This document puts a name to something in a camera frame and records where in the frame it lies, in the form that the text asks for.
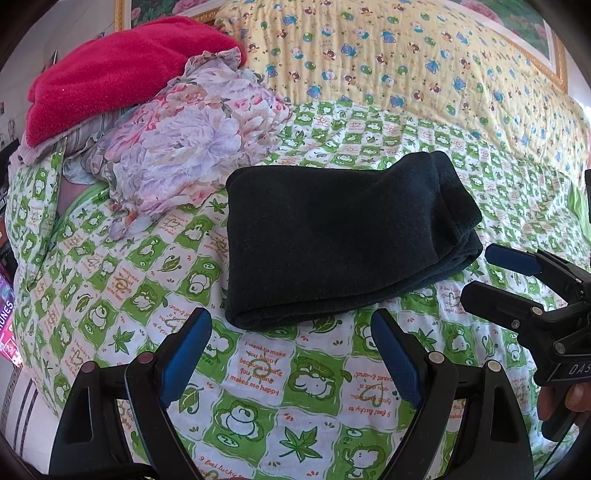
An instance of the bed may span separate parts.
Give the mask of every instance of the bed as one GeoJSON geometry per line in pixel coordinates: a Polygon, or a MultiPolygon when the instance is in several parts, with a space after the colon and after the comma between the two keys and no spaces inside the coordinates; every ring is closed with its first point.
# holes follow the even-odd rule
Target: bed
{"type": "MultiPolygon", "coordinates": [[[[483,244],[542,248],[589,265],[581,190],[589,126],[576,102],[494,32],[418,0],[241,0],[226,4],[216,24],[245,43],[248,67],[295,105],[281,146],[263,164],[382,169],[406,153],[441,150],[482,211],[483,244]]],[[[213,335],[169,414],[206,478],[379,475],[413,410],[371,338],[376,306],[266,332],[236,329],[223,314],[225,190],[113,241],[104,184],[86,190],[56,220],[62,163],[57,153],[20,168],[7,205],[20,266],[15,334],[56,414],[84,361],[115,365],[154,350],[203,306],[213,335]]],[[[538,281],[480,258],[446,281],[379,306],[425,348],[456,363],[502,363],[540,468],[554,444],[540,433],[535,365],[513,334],[463,311],[459,295],[472,280],[547,309],[561,305],[538,281]]],[[[461,412],[457,403],[432,478],[446,467],[461,412]]],[[[134,455],[145,460],[124,402],[120,413],[134,455]]],[[[576,435],[574,427],[552,462],[576,435]]]]}

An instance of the bolt head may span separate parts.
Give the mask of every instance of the bolt head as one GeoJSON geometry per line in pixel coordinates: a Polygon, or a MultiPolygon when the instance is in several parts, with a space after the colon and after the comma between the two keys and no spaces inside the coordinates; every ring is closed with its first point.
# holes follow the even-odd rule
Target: bolt head
{"type": "Polygon", "coordinates": [[[434,364],[442,364],[445,360],[445,356],[441,352],[431,352],[429,354],[429,360],[434,364]]]}
{"type": "Polygon", "coordinates": [[[149,364],[154,359],[152,352],[142,352],[138,355],[138,362],[141,364],[149,364]]]}
{"type": "Polygon", "coordinates": [[[82,364],[82,367],[80,367],[80,369],[85,373],[89,373],[92,372],[94,369],[96,368],[96,363],[93,362],[92,360],[89,362],[84,362],[82,364]]]}
{"type": "Polygon", "coordinates": [[[488,368],[490,370],[492,370],[493,372],[500,372],[501,371],[501,364],[499,362],[497,362],[496,360],[491,360],[490,362],[488,362],[488,368]]]}

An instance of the black folded cloth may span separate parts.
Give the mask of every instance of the black folded cloth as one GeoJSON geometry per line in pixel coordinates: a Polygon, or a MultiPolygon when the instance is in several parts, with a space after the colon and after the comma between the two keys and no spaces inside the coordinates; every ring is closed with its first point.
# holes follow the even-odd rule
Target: black folded cloth
{"type": "Polygon", "coordinates": [[[226,182],[226,318],[259,330],[444,280],[482,252],[482,215],[443,152],[387,170],[258,166],[226,182]]]}

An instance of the blue gripper pad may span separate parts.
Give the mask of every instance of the blue gripper pad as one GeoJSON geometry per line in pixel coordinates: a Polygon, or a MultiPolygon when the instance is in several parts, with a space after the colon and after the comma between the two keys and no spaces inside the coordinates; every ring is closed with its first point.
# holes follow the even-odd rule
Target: blue gripper pad
{"type": "Polygon", "coordinates": [[[168,408],[183,394],[211,335],[212,317],[207,310],[202,309],[163,372],[160,403],[164,408],[168,408]]]}
{"type": "Polygon", "coordinates": [[[484,253],[486,261],[497,267],[530,277],[542,272],[542,267],[535,256],[528,252],[520,252],[503,245],[490,244],[484,253]]]}
{"type": "Polygon", "coordinates": [[[394,335],[388,320],[382,317],[379,311],[374,312],[371,317],[371,334],[400,397],[418,410],[423,403],[418,371],[394,335]]]}

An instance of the yellow cartoon-print blanket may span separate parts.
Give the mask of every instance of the yellow cartoon-print blanket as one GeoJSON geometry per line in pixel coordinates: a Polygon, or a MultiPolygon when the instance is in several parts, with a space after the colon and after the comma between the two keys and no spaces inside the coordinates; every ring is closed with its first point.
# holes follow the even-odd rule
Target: yellow cartoon-print blanket
{"type": "Polygon", "coordinates": [[[235,0],[216,25],[296,105],[350,99],[406,111],[583,185],[580,106],[496,32],[440,2],[235,0]]]}

